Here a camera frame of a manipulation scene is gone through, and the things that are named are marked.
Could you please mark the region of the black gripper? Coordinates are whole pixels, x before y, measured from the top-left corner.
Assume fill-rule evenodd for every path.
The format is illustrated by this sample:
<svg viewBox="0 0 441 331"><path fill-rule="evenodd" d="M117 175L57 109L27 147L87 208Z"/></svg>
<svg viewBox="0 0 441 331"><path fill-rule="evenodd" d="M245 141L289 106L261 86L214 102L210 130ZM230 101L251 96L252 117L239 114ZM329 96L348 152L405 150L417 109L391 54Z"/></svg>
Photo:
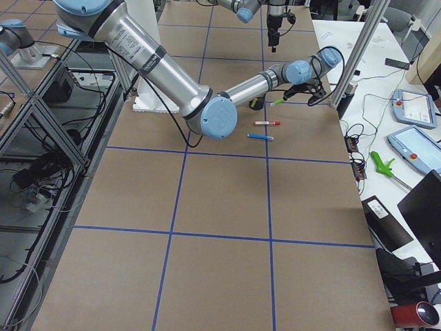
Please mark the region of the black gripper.
<svg viewBox="0 0 441 331"><path fill-rule="evenodd" d="M276 52L280 38L287 34L296 23L296 15L289 9L290 5L291 1L270 0L267 2L267 39L272 52ZM291 27L281 34L279 29L282 27L284 19L291 24Z"/></svg>
<svg viewBox="0 0 441 331"><path fill-rule="evenodd" d="M321 80L312 79L306 83L292 85L288 90L284 91L283 101L287 101L296 94L308 94L310 98L308 99L307 105L314 106L325 98L326 90Z"/></svg>

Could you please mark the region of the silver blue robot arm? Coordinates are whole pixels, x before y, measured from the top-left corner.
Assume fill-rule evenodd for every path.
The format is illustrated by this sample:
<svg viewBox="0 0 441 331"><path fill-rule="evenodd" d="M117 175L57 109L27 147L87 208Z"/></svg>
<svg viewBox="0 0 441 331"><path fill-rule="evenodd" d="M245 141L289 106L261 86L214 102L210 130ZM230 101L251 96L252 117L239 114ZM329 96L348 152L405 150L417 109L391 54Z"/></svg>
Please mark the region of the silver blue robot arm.
<svg viewBox="0 0 441 331"><path fill-rule="evenodd" d="M215 94L197 83L129 13L125 1L56 1L59 32L101 41L153 83L173 103L189 129L211 139L224 139L235 129L237 107L264 97L290 83L296 91L316 88L343 60L339 49L328 46L306 59L271 66L268 70Z"/></svg>
<svg viewBox="0 0 441 331"><path fill-rule="evenodd" d="M296 23L296 15L291 11L290 1L261 0L208 0L196 1L200 6L220 6L232 11L242 23L249 23L254 15L267 6L267 40L275 53L280 38L286 35Z"/></svg>

